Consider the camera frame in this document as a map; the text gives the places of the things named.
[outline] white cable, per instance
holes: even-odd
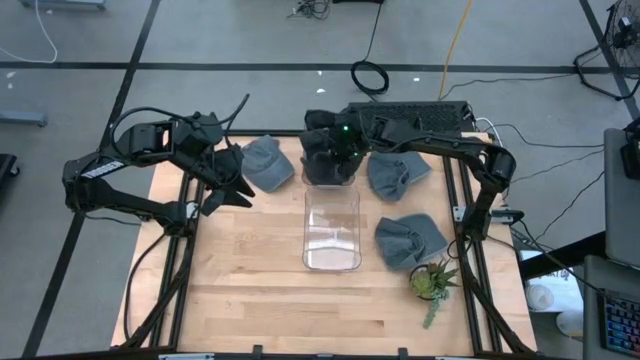
[[[20,60],[20,61],[24,61],[24,62],[38,63],[38,64],[53,64],[54,62],[56,62],[56,60],[58,60],[58,49],[53,44],[53,41],[51,41],[51,38],[49,37],[49,34],[47,34],[47,30],[44,28],[44,25],[42,24],[42,19],[40,18],[40,11],[38,10],[38,0],[36,0],[35,3],[36,3],[36,18],[38,18],[38,23],[40,24],[40,28],[42,29],[42,33],[47,38],[47,41],[49,41],[49,44],[51,45],[51,48],[53,49],[53,59],[51,59],[51,61],[49,61],[49,60],[30,60],[30,59],[25,59],[23,57],[14,55],[14,54],[10,53],[9,51],[3,49],[2,47],[0,47],[0,51],[2,51],[3,53],[11,56],[12,58],[14,58],[16,60]]]
[[[491,120],[489,120],[487,118],[477,118],[476,122],[478,122],[478,121],[486,121],[487,124],[489,124],[490,129],[496,135],[496,139],[498,139],[498,144],[500,144],[501,147],[504,147],[504,145],[502,145],[502,140],[500,139],[500,134],[498,134],[498,130],[496,130],[496,127],[493,126],[493,123],[491,122]]]

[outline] keyboard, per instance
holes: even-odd
[[[347,110],[356,111],[366,123],[376,116],[409,121],[416,129],[460,135],[473,131],[475,121],[465,101],[350,103]]]
[[[598,295],[602,346],[640,359],[640,299],[616,291]]]

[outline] table leg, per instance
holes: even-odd
[[[580,241],[549,251],[548,254],[567,267],[581,265],[587,255],[597,255],[606,258],[605,232],[602,231],[593,234]],[[561,267],[549,260],[544,254],[521,261],[518,266],[520,267],[520,276],[523,280],[529,280],[561,270]]]

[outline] yellow cable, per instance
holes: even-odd
[[[464,9],[464,14],[462,15],[462,19],[460,19],[458,30],[456,30],[456,35],[453,37],[453,41],[451,42],[451,46],[449,47],[449,53],[447,54],[447,61],[444,63],[444,72],[442,73],[442,82],[440,83],[440,93],[438,94],[438,101],[442,99],[442,93],[444,92],[444,85],[447,83],[447,70],[449,69],[449,62],[451,61],[451,55],[453,55],[453,49],[456,47],[456,42],[458,41],[458,37],[460,36],[462,27],[464,27],[464,23],[467,20],[467,15],[469,15],[469,10],[471,10],[472,3],[473,3],[473,0],[469,0],[467,2],[467,7]]]

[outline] potted plant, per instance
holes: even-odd
[[[431,263],[420,265],[411,271],[409,282],[413,293],[420,299],[431,301],[431,308],[427,313],[422,326],[428,329],[436,317],[442,301],[449,298],[449,286],[458,286],[449,279],[456,275],[458,269],[445,271],[449,260],[440,260],[438,264]]]

